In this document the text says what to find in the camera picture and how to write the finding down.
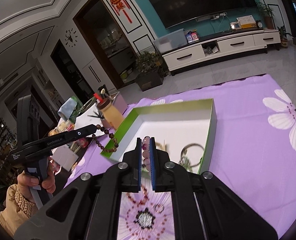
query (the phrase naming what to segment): pink bead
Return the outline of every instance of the pink bead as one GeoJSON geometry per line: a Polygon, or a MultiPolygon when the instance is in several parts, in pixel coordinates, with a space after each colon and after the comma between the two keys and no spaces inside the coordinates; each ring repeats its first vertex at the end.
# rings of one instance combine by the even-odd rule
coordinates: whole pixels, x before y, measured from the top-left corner
{"type": "Polygon", "coordinates": [[[149,151],[143,151],[144,158],[149,158],[149,156],[150,156],[149,151]]]}
{"type": "Polygon", "coordinates": [[[149,158],[145,158],[145,159],[144,159],[144,164],[145,164],[146,166],[150,166],[150,159],[149,159],[149,158]]]}
{"type": "Polygon", "coordinates": [[[147,151],[147,150],[149,150],[149,145],[148,144],[143,144],[143,146],[142,146],[142,149],[144,150],[144,151],[147,151]]]}
{"type": "Polygon", "coordinates": [[[149,144],[150,142],[150,137],[149,136],[146,136],[144,139],[143,139],[143,144],[149,144]]]}

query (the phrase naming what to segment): brown bottle cap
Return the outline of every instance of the brown bottle cap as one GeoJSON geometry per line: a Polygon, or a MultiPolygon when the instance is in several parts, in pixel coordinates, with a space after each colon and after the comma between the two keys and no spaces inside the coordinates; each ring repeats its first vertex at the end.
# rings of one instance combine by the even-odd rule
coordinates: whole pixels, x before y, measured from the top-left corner
{"type": "Polygon", "coordinates": [[[109,98],[104,98],[99,104],[97,104],[97,108],[99,110],[104,109],[106,106],[110,104],[109,98]]]}

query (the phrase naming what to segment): white drawer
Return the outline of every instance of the white drawer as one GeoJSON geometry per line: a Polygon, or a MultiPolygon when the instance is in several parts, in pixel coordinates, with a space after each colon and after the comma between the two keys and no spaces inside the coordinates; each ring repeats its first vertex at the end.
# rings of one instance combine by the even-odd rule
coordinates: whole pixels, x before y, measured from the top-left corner
{"type": "Polygon", "coordinates": [[[220,52],[229,52],[239,49],[251,48],[254,47],[253,36],[242,36],[231,38],[223,41],[218,41],[218,46],[220,52]]]}
{"type": "Polygon", "coordinates": [[[167,55],[164,57],[168,68],[171,69],[173,67],[186,64],[192,61],[199,60],[205,57],[204,50],[201,45],[197,45],[191,48],[187,48],[173,54],[167,55]]]}
{"type": "Polygon", "coordinates": [[[253,39],[256,46],[281,42],[279,32],[254,34],[253,39]]]}

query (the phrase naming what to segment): tv stand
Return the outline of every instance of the tv stand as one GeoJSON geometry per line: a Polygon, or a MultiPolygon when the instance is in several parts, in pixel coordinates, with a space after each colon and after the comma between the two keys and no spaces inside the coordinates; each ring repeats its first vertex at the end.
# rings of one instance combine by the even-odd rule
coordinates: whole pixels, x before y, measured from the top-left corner
{"type": "Polygon", "coordinates": [[[276,49],[279,50],[280,42],[278,30],[248,28],[233,30],[232,33],[224,31],[201,37],[197,42],[162,53],[162,57],[167,63],[169,71],[174,75],[178,72],[190,70],[193,65],[213,64],[214,59],[223,61],[227,56],[234,54],[236,54],[234,57],[242,57],[245,52],[252,50],[268,53],[268,44],[274,44],[276,49]],[[205,55],[203,47],[214,43],[219,51],[215,54],[205,55]]]}

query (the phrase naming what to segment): knitted cuff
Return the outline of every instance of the knitted cuff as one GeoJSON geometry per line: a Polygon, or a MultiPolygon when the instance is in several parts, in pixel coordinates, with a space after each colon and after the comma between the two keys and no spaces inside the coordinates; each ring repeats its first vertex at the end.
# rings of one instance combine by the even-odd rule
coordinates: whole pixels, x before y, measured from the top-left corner
{"type": "Polygon", "coordinates": [[[34,215],[38,209],[34,203],[29,202],[27,199],[24,198],[24,196],[19,191],[19,188],[17,187],[16,193],[15,193],[15,201],[19,208],[28,216],[31,217],[34,215]]]}

